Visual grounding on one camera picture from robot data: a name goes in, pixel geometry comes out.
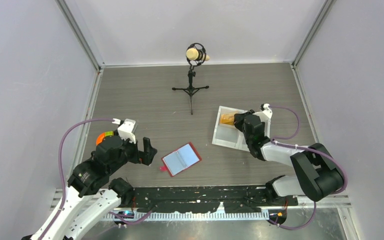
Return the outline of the orange credit card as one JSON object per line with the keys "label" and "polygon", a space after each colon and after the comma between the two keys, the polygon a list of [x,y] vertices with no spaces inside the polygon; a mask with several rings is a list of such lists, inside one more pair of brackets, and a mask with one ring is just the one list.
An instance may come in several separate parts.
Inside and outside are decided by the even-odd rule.
{"label": "orange credit card", "polygon": [[233,126],[235,124],[235,113],[224,113],[220,115],[220,124]]}

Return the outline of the red card holder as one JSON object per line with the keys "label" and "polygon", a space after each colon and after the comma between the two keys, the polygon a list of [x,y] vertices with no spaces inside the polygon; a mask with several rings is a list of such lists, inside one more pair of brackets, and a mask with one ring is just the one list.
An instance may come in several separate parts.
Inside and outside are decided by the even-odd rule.
{"label": "red card holder", "polygon": [[168,172],[170,177],[174,177],[202,161],[202,157],[195,146],[191,142],[188,142],[173,152],[163,156],[161,161],[163,166],[160,167],[160,170]]}

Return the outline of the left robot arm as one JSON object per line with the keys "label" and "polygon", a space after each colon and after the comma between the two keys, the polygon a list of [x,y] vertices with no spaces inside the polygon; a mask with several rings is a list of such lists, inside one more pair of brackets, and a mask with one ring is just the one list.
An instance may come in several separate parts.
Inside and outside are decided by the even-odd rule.
{"label": "left robot arm", "polygon": [[149,166],[157,149],[148,137],[143,150],[137,141],[108,135],[100,140],[89,159],[77,165],[60,199],[45,223],[25,240],[80,240],[104,215],[117,206],[128,207],[134,188],[111,175],[127,163]]}

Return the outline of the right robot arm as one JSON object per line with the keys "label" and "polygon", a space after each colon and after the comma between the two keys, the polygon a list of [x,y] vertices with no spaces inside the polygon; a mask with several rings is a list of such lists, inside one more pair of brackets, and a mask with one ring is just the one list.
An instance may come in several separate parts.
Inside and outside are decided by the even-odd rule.
{"label": "right robot arm", "polygon": [[271,205],[279,205],[285,197],[295,195],[318,202],[345,190],[348,179],[323,144],[299,146],[271,139],[266,134],[266,122],[254,111],[234,114],[233,124],[243,134],[254,158],[294,169],[294,176],[281,175],[265,184],[263,194]]}

